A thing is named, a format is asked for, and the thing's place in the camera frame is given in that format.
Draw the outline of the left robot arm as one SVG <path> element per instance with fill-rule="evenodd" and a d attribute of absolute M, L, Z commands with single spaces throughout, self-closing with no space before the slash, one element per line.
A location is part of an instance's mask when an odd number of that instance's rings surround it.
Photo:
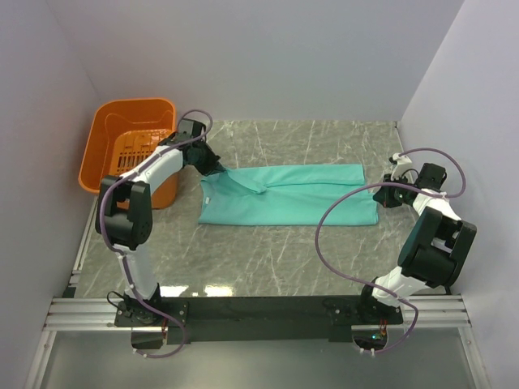
<path fill-rule="evenodd" d="M 220 157 L 207 143 L 213 120 L 207 124 L 182 117 L 178 130 L 163 138 L 134 168 L 101 180 L 96 231 L 118 259 L 126 282 L 121 315 L 145 326 L 181 321 L 165 311 L 160 285 L 145 244 L 152 232 L 152 196 L 165 181 L 187 166 L 203 176 L 222 173 Z"/>

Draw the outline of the teal t shirt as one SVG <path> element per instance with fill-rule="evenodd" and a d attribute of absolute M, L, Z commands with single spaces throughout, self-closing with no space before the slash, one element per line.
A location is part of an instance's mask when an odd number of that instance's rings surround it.
<path fill-rule="evenodd" d="M 340 197 L 366 185 L 361 165 L 278 165 L 203 177 L 201 224 L 316 226 Z"/>

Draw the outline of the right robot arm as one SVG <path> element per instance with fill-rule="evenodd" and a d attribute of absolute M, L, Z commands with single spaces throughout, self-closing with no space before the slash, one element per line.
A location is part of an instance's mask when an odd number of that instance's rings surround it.
<path fill-rule="evenodd" d="M 364 286 L 356 303 L 356 314 L 365 323 L 388 318 L 397 312 L 398 299 L 439 286 L 450 287 L 457 280 L 477 234 L 477 227 L 460 218 L 447 199 L 439 197 L 447 178 L 445 168 L 426 163 L 412 183 L 400 176 L 384 176 L 385 182 L 403 187 L 384 186 L 373 199 L 384 208 L 408 205 L 418 215 L 406 239 L 397 265 L 385 276 Z"/>

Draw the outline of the orange plastic basket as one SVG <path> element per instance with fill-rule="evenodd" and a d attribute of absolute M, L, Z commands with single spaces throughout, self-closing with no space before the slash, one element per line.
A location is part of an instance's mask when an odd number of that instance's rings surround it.
<path fill-rule="evenodd" d="M 162 98 L 113 100 L 94 115 L 78 181 L 97 195 L 101 179 L 119 176 L 143 162 L 176 131 L 174 104 Z"/>

